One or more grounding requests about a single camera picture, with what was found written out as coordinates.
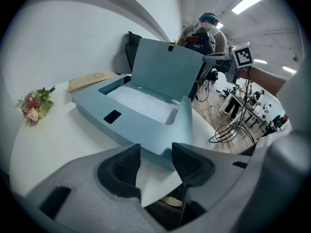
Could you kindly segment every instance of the pink flower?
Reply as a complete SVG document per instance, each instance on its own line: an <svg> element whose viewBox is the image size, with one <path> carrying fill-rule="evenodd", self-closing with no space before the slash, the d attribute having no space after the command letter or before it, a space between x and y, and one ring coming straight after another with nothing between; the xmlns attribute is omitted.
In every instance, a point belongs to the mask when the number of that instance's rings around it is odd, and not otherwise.
<svg viewBox="0 0 311 233"><path fill-rule="evenodd" d="M32 108L40 108L40 99L36 98L33 93L29 93L25 98L25 111L30 111Z"/></svg>

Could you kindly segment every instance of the box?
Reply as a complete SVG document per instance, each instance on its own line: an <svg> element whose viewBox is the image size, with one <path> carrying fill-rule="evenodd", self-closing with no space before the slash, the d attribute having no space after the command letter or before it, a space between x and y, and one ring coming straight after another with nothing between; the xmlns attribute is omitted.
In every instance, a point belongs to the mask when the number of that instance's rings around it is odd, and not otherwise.
<svg viewBox="0 0 311 233"><path fill-rule="evenodd" d="M126 75L96 83L72 95L77 109L121 145L139 143L141 156L174 170L172 142L192 144L192 108L188 98L203 55L170 43L141 39L131 80ZM106 96L127 86L166 103L179 102L171 125L144 116Z"/></svg>
<svg viewBox="0 0 311 233"><path fill-rule="evenodd" d="M232 54L237 68L249 67L254 64L253 52L249 42L234 46Z"/></svg>

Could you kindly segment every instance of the black chair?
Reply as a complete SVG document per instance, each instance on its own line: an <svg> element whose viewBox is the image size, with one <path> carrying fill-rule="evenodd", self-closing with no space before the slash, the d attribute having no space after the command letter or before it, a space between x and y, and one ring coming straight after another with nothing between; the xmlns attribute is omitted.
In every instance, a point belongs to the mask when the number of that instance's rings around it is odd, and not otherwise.
<svg viewBox="0 0 311 233"><path fill-rule="evenodd" d="M220 95L219 95L219 97L220 97L220 98L224 98L224 99L225 99L226 97L228 97L228 96L229 96L230 91L231 91L231 89L226 88L226 90L223 90L224 94L220 94Z"/></svg>
<svg viewBox="0 0 311 233"><path fill-rule="evenodd" d="M142 37L140 35L132 33L131 31L129 31L128 33L130 34L130 38L128 43L125 44L125 52L128 64L130 65L131 71L133 71L138 45Z"/></svg>

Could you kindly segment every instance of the white table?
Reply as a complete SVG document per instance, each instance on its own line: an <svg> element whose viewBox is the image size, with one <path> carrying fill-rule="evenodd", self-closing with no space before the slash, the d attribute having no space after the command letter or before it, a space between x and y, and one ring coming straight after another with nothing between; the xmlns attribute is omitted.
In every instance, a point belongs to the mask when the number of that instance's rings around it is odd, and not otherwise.
<svg viewBox="0 0 311 233"><path fill-rule="evenodd" d="M18 131L10 163L11 188L27 194L41 181L67 162L119 147L120 145L84 118L68 94L68 82L59 83L51 93L54 106L35 127ZM193 145L212 150L209 143L215 130L192 110ZM145 207L181 184L176 171L170 171L141 159L136 187L141 189L141 206Z"/></svg>
<svg viewBox="0 0 311 233"><path fill-rule="evenodd" d="M220 107L220 109L218 110L219 113L223 112L225 110L225 107L229 104L229 101L231 98L234 98L239 104L240 106L243 108L244 106L244 101L242 99L240 99L239 97L237 97L236 95L230 93L230 95L228 96L227 100L224 102L224 104ZM265 120L262 119L257 113L255 113L254 111L250 110L248 108L248 106L245 106L243 110L240 111L240 113L238 113L238 115L230 122L230 124L235 123L236 121L238 121L241 118L241 114L244 113L244 111L247 110L249 112L249 114L252 117L255 117L257 120L261 121L263 124L265 123Z"/></svg>

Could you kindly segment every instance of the white ceiling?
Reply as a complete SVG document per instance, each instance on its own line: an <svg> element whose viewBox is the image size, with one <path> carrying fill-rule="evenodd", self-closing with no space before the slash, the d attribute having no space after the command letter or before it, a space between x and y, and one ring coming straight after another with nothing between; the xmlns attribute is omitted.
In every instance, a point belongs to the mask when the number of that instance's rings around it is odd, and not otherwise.
<svg viewBox="0 0 311 233"><path fill-rule="evenodd" d="M203 13L214 13L221 31L236 45L250 42L254 58L268 64L255 66L284 77L287 66L298 70L302 59L301 39L295 15L283 0L262 0L239 15L231 10L242 0L181 0L184 26L197 22Z"/></svg>

